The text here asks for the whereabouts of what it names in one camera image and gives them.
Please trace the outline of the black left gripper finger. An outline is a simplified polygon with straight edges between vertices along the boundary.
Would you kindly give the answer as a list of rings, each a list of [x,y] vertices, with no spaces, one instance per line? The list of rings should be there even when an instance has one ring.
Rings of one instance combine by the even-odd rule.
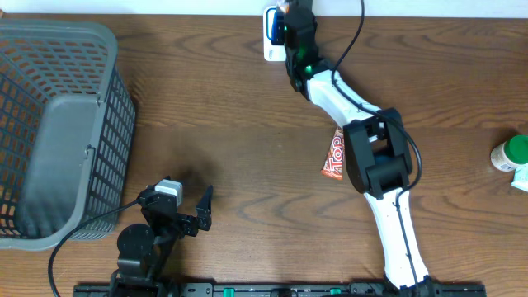
[[[209,231],[212,225],[211,200],[214,194],[214,187],[208,186],[205,194],[196,205],[196,219],[200,230]]]
[[[158,181],[153,185],[148,185],[145,188],[146,192],[161,192],[161,193],[170,193],[171,187],[167,184],[170,181],[169,176],[165,176],[162,180]]]

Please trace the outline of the red Top chocolate bar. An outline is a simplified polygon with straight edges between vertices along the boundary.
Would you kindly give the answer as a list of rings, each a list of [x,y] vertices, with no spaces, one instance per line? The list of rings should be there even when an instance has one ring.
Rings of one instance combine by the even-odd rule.
[[[342,180],[342,169],[344,163],[344,142],[342,128],[338,126],[332,137],[332,142],[328,150],[321,173],[325,177],[335,180]]]

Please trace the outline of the green lid jar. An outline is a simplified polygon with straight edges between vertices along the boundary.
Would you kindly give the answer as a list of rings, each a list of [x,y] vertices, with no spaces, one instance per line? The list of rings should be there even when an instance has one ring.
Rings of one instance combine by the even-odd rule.
[[[516,135],[498,145],[490,153],[492,165],[499,171],[511,172],[527,164],[527,136]]]

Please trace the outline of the teal wet wipes pack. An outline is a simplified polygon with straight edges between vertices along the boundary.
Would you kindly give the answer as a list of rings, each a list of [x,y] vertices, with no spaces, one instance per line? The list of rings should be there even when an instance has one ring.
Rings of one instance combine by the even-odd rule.
[[[528,167],[526,164],[516,166],[511,185],[521,191],[528,192]]]

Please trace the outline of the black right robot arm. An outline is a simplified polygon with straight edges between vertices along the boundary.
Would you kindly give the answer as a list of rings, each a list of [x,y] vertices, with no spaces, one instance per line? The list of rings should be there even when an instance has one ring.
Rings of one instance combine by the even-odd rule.
[[[287,1],[277,8],[281,23],[275,31],[285,47],[291,85],[342,129],[347,175],[374,214],[385,278],[396,294],[419,296],[429,273],[409,206],[410,190],[422,175],[417,145],[394,108],[381,109],[364,100],[320,54],[318,23],[309,5]]]

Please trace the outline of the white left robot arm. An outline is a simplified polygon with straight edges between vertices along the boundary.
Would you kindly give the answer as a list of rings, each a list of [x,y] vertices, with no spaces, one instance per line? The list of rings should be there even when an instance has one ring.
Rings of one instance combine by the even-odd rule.
[[[177,211],[183,200],[183,185],[165,177],[141,191],[136,202],[146,222],[123,229],[117,239],[118,269],[111,277],[109,296],[178,296],[180,286],[161,276],[175,243],[185,236],[195,237],[212,225],[208,186],[196,205],[196,215]]]

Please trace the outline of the white barcode scanner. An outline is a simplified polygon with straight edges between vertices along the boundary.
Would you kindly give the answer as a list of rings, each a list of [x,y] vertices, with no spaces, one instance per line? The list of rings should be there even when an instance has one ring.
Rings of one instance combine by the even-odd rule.
[[[263,56],[268,62],[285,62],[285,47],[271,43],[272,23],[275,20],[276,6],[268,6],[262,15]]]

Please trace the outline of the grey plastic basket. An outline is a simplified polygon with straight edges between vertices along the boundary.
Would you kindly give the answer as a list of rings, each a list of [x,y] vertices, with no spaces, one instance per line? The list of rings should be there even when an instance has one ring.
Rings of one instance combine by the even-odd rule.
[[[113,231],[135,108],[118,43],[91,22],[1,22],[1,247]]]

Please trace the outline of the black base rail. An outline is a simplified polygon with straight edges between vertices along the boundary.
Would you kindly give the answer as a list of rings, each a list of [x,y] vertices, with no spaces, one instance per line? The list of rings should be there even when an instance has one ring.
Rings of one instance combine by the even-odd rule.
[[[316,297],[316,296],[426,296],[426,297],[486,297],[484,285],[445,285],[433,280],[423,281],[418,288],[397,291],[384,282],[353,282],[349,285],[213,285],[182,283],[169,287],[139,288],[116,283],[109,285],[77,285],[74,297],[97,296],[179,296],[179,297]]]

